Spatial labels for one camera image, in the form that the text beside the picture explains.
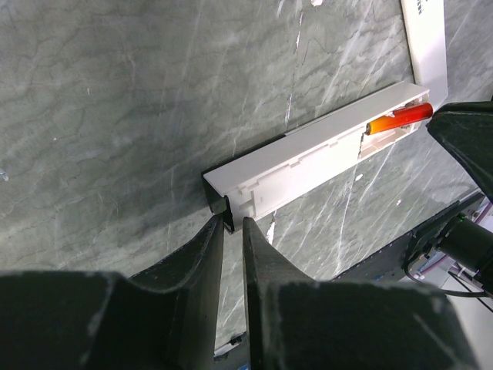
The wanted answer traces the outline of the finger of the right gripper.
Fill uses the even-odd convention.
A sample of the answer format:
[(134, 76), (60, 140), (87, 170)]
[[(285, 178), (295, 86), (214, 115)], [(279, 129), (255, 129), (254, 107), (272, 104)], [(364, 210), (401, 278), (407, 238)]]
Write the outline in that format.
[(449, 103), (427, 124), (428, 133), (492, 199), (492, 102)]

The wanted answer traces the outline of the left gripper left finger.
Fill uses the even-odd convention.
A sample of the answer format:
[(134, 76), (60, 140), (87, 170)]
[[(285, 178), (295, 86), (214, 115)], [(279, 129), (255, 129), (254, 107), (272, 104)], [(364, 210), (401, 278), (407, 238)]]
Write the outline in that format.
[(132, 277), (4, 271), (3, 369), (208, 369), (213, 364), (223, 219)]

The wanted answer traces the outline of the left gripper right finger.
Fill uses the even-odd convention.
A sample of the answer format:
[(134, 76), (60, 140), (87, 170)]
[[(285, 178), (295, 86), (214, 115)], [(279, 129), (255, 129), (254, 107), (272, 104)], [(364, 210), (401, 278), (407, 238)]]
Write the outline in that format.
[(243, 220), (253, 369), (476, 369), (451, 302), (426, 284), (315, 281)]

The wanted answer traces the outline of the red orange battery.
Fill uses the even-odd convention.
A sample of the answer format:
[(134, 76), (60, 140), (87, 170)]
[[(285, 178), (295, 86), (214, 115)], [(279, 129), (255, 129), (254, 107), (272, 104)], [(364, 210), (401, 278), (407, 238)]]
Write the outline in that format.
[(430, 103), (422, 103), (416, 106), (404, 107), (391, 112), (390, 115), (381, 116), (367, 124), (365, 133), (374, 135), (388, 130), (393, 130), (410, 125), (433, 116), (433, 106)]

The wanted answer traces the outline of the white remote battery cover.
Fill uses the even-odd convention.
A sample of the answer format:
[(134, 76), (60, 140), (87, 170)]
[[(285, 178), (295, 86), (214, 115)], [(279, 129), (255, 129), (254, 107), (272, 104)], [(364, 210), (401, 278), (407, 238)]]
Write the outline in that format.
[(401, 0), (415, 82), (438, 109), (448, 97), (443, 1)]

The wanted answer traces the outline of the white remote control body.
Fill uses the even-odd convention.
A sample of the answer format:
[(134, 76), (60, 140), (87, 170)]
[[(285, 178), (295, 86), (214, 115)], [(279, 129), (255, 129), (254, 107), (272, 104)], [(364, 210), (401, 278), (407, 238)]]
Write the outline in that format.
[(404, 107), (429, 103), (429, 90), (399, 82), (315, 119), (203, 173), (213, 214), (230, 233), (259, 220), (415, 132), (419, 121), (374, 135), (367, 124)]

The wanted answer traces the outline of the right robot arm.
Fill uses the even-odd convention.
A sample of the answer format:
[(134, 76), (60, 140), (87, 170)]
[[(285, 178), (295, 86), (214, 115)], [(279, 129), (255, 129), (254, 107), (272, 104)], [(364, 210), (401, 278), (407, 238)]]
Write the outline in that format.
[[(449, 103), (427, 124), (428, 133), (444, 148), (492, 200), (492, 102)], [(424, 234), (408, 247), (402, 265), (413, 281), (411, 265), (431, 249), (438, 249), (475, 273), (479, 292), (444, 293), (460, 298), (492, 297), (492, 232), (460, 215), (448, 212), (433, 220)]]

